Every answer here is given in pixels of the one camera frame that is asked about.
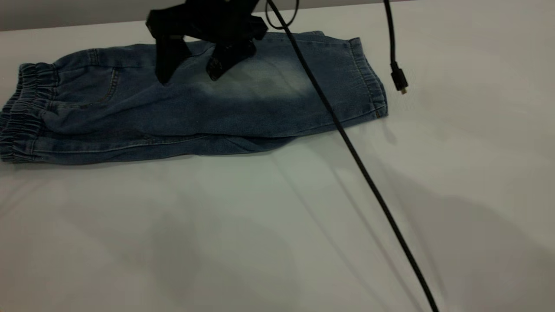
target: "blue denim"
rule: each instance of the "blue denim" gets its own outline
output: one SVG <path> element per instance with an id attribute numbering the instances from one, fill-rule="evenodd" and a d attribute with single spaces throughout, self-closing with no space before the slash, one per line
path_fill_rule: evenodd
<path id="1" fill-rule="evenodd" d="M 387 115 L 386 95 L 358 38 L 296 34 L 317 81 L 345 127 Z M 214 82 L 214 44 L 161 85 L 155 46 L 90 49 L 54 64 L 23 64 L 0 114 L 6 162 L 86 164 L 271 150 L 335 129 L 285 34 L 255 42 L 257 54 Z"/>

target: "jeans pocket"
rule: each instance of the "jeans pocket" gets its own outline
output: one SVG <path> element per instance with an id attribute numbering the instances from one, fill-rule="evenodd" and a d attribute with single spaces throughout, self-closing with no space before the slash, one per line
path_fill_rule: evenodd
<path id="1" fill-rule="evenodd" d="M 109 83 L 108 90 L 106 91 L 106 94 L 95 103 L 108 102 L 114 96 L 115 90 L 118 87 L 118 82 L 119 82 L 119 68 L 114 67 L 112 69 L 112 76 L 110 78 L 110 83 Z"/>
<path id="2" fill-rule="evenodd" d="M 86 66 L 58 72 L 56 101 L 65 108 L 110 101 L 119 84 L 120 68 Z"/>

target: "elastic waistband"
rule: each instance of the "elastic waistband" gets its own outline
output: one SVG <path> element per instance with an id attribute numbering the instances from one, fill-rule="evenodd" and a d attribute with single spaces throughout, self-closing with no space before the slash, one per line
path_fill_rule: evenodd
<path id="1" fill-rule="evenodd" d="M 0 158 L 8 162 L 32 160 L 32 145 L 42 128 L 41 114 L 56 96 L 55 66 L 23 64 L 15 94 L 0 113 Z"/>

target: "pant leg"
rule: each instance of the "pant leg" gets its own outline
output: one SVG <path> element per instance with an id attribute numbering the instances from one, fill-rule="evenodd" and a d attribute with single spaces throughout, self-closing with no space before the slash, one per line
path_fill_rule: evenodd
<path id="1" fill-rule="evenodd" d="M 385 92 L 358 39 L 295 36 L 344 125 L 387 115 Z M 287 37 L 268 33 L 255 44 L 256 56 L 217 82 L 205 72 L 208 42 L 189 44 L 194 56 L 166 86 L 156 80 L 149 45 L 23 65 L 20 95 L 0 115 L 9 119 L 0 133 L 2 159 L 81 164 L 249 153 L 333 130 Z"/>

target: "black cable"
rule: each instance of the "black cable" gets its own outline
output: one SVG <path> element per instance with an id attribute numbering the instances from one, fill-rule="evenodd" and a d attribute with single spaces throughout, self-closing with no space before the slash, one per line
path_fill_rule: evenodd
<path id="1" fill-rule="evenodd" d="M 291 41 L 291 44 L 293 45 L 293 49 L 295 50 L 295 53 L 297 54 L 297 57 L 299 58 L 299 61 L 301 62 L 301 65 L 302 65 L 303 69 L 305 70 L 307 76 L 309 76 L 309 79 L 312 82 L 312 85 L 314 86 L 314 89 L 316 89 L 316 92 L 318 93 L 318 96 L 322 100 L 322 102 L 323 102 L 324 106 L 326 107 L 327 111 L 331 114 L 331 117 L 334 121 L 335 127 L 337 128 L 337 130 L 341 134 L 341 137 L 345 141 L 345 144 L 347 145 L 349 151 L 351 152 L 351 155 L 354 158 L 356 164 L 359 166 L 360 172 L 362 173 L 362 175 L 366 179 L 366 182 L 368 183 L 368 186 L 370 187 L 370 189 L 372 189 L 372 192 L 374 193 L 374 196 L 378 200 L 378 203 L 380 203 L 380 206 L 381 206 L 382 210 L 384 211 L 384 214 L 387 218 L 387 221 L 389 222 L 389 224 L 391 225 L 391 228 L 393 229 L 393 232 L 395 233 L 395 237 L 397 237 L 397 240 L 399 241 L 399 244 L 401 245 L 401 248 L 403 249 L 403 251 L 404 251 L 404 253 L 407 257 L 408 262 L 411 264 L 412 270 L 415 272 L 416 278 L 418 279 L 418 281 L 420 282 L 420 285 L 422 286 L 422 290 L 426 294 L 426 298 L 428 299 L 428 303 L 430 304 L 430 308 L 432 309 L 433 312 L 439 312 L 439 310 L 437 308 L 437 305 L 436 305 L 436 301 L 433 298 L 432 291 L 428 287 L 428 283 L 426 282 L 426 279 L 424 278 L 424 275 L 422 274 L 422 271 L 420 270 L 420 267 L 416 263 L 416 260 L 415 260 L 414 256 L 412 255 L 412 252 L 411 252 L 410 248 L 408 247 L 408 245 L 405 241 L 405 238 L 401 234 L 401 231 L 400 231 L 399 227 L 397 226 L 397 223 L 395 222 L 395 219 L 393 218 L 393 215 L 391 214 L 389 208 L 387 207 L 387 204 L 385 203 L 384 198 L 382 197 L 380 191 L 376 187 L 376 184 L 374 184 L 374 181 L 372 180 L 372 178 L 370 178 L 370 175 L 368 174 L 368 171 L 366 170 L 366 167 L 364 166 L 364 163 L 362 163 L 362 160 L 360 159 L 359 154 L 357 153 L 355 147 L 352 145 L 351 140 L 347 136 L 347 133 L 345 133 L 345 130 L 344 130 L 343 126 L 341 125 L 341 122 L 339 121 L 339 119 L 335 115 L 334 109 L 331 107 L 331 104 L 327 100 L 326 96 L 324 95 L 324 92 L 320 88 L 320 85 L 318 85 L 318 82 L 316 81 L 316 78 L 314 77 L 314 75 L 313 75 L 312 71 L 310 70 L 308 64 L 306 63 L 305 58 L 302 56 L 301 50 L 299 49 L 299 46 L 297 45 L 297 41 L 295 40 L 295 38 L 293 37 L 293 35 L 289 31 L 289 27 L 287 26 L 287 24 L 283 20 L 283 17 L 279 13 L 278 8 L 276 8 L 274 2 L 272 0 L 267 0 L 267 3 L 270 5 L 270 7 L 272 7 L 272 10 L 274 11 L 274 13 L 277 16 L 277 19 L 280 21 L 281 25 L 283 26 L 283 29 L 285 30 L 285 33 L 287 34 L 287 37 Z"/>
<path id="2" fill-rule="evenodd" d="M 384 0 L 385 14 L 387 15 L 387 29 L 389 29 L 389 47 L 391 64 L 395 63 L 395 29 L 393 28 L 393 15 L 389 0 Z"/>
<path id="3" fill-rule="evenodd" d="M 384 0 L 385 14 L 387 15 L 387 29 L 389 29 L 389 52 L 390 52 L 390 65 L 391 65 L 391 78 L 395 83 L 397 91 L 402 94 L 407 93 L 408 82 L 405 78 L 403 70 L 399 68 L 395 53 L 395 29 L 393 27 L 393 14 L 391 14 L 391 5 L 389 0 Z"/>
<path id="4" fill-rule="evenodd" d="M 300 2 L 300 0 L 296 0 L 296 2 L 295 2 L 295 13 L 293 13 L 293 17 L 291 17 L 291 20 L 285 26 L 289 27 L 289 26 L 291 26 L 291 24 L 293 24 L 293 21 L 295 20 L 295 17 L 297 16 L 297 11 L 299 10 L 299 2 Z M 277 29 L 279 31 L 284 29 L 284 26 L 275 26 L 274 24 L 272 24 L 272 21 L 270 20 L 270 17 L 268 16 L 268 1 L 266 1 L 266 8 L 264 9 L 264 12 L 266 13 L 266 20 L 268 21 L 268 24 L 270 24 L 270 26 L 272 26 L 272 28 Z"/>

